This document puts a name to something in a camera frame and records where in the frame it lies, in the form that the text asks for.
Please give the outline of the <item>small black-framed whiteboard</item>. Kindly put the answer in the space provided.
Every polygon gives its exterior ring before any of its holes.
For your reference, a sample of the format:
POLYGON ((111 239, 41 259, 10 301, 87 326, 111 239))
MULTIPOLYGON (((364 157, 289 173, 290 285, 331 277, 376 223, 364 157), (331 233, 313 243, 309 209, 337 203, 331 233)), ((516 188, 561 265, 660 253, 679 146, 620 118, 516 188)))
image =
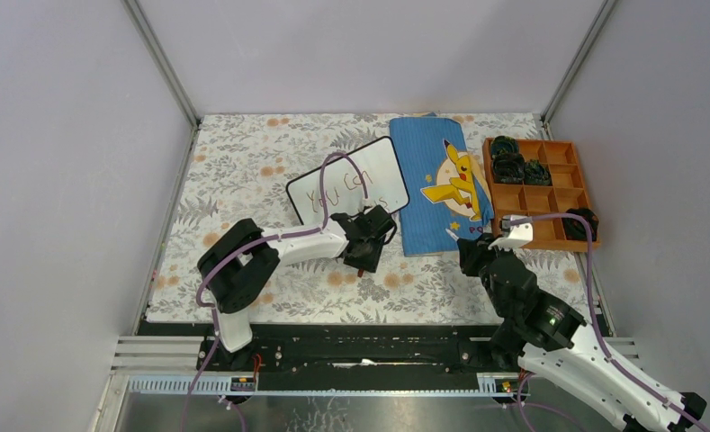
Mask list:
POLYGON ((320 224, 324 212, 354 215, 360 203, 394 213, 410 201, 406 181, 390 137, 384 136, 334 157, 320 177, 316 168, 291 180, 286 193, 301 224, 320 224))

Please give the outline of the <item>red-capped whiteboard marker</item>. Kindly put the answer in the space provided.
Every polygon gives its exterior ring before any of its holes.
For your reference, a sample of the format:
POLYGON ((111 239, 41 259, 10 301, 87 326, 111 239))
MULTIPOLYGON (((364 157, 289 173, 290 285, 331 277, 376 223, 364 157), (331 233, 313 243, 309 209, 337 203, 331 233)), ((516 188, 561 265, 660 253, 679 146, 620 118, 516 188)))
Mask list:
POLYGON ((457 241, 459 239, 459 237, 457 236, 457 234, 454 233, 453 230, 445 229, 445 232, 451 237, 453 241, 457 241))

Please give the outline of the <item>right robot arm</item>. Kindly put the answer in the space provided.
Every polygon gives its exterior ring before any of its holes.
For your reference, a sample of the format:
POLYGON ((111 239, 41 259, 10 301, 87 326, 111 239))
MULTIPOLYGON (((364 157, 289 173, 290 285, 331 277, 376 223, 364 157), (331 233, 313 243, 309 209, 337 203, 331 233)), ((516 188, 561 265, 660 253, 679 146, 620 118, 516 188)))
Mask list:
POLYGON ((494 366, 517 365, 579 399, 621 431, 701 428, 706 400, 652 379, 561 298, 542 290, 536 275, 496 237, 459 238, 464 275, 480 279, 502 319, 490 339, 494 366))

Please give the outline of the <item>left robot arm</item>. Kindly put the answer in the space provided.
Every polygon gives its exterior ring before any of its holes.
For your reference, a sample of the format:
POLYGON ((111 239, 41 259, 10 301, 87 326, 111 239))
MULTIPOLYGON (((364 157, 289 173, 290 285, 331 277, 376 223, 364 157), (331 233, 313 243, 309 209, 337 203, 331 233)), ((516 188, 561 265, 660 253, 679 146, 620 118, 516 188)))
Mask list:
POLYGON ((261 229, 238 221, 197 262, 202 283, 196 303, 212 310, 217 356, 239 370, 252 357, 248 308, 280 267, 316 259, 342 259, 361 273, 377 270, 383 247, 397 224, 380 205, 355 215, 333 213, 318 225, 261 229))

